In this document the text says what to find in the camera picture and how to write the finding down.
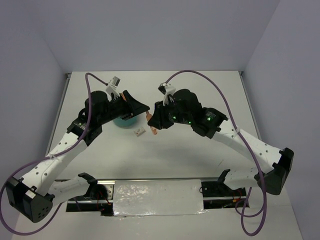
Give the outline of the orange utility cutter pen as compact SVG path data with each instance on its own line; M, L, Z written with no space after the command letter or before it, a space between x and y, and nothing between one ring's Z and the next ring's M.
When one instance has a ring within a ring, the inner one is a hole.
M152 114L149 111L146 111L146 120L147 120L147 125L150 127L150 130L152 132L153 135L157 135L158 134L158 130L152 125L152 122L150 122L151 118L152 118Z

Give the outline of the white eraser box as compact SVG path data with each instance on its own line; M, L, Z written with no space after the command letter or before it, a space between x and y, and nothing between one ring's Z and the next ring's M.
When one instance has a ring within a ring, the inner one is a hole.
M134 130L134 134L139 137L141 136L142 134L144 134L146 132L146 130L143 128L143 127L139 127L139 128L136 128Z

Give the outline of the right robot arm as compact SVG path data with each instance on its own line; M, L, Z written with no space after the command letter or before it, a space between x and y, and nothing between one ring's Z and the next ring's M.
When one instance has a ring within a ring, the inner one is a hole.
M246 171L224 170L217 180L221 195L228 196L239 188L262 185L268 194L277 196L281 193L292 168L294 152L291 149L271 146L233 126L222 112L203 107L188 89L176 90L166 84L158 89L164 98L154 104L154 113L147 123L150 127L162 130L174 124L189 125L196 134L223 143L259 164Z

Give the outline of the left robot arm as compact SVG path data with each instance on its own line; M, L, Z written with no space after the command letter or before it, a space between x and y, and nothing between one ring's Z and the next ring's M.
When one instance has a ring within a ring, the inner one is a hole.
M111 101L103 91L92 92L78 117L44 160L19 179L10 177L6 182L10 205L33 223L38 223L54 206L71 198L95 198L98 181L93 176L83 172L66 181L56 181L57 177L102 133L104 124L117 118L128 120L149 109L126 90Z

